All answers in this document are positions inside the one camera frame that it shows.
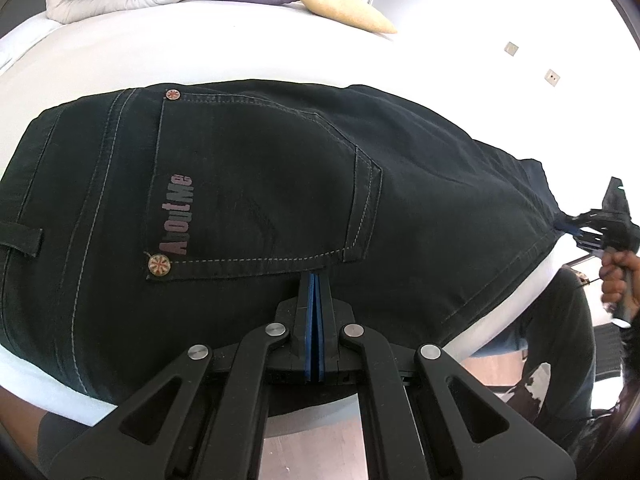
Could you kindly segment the person's right hand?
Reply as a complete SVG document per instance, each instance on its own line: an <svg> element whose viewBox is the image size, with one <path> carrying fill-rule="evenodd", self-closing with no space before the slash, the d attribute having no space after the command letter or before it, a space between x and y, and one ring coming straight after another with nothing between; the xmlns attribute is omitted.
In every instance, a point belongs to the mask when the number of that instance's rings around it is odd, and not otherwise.
<svg viewBox="0 0 640 480"><path fill-rule="evenodd" d="M623 301L634 318L639 312L639 257L634 252L605 252L599 276L601 302L613 312Z"/></svg>

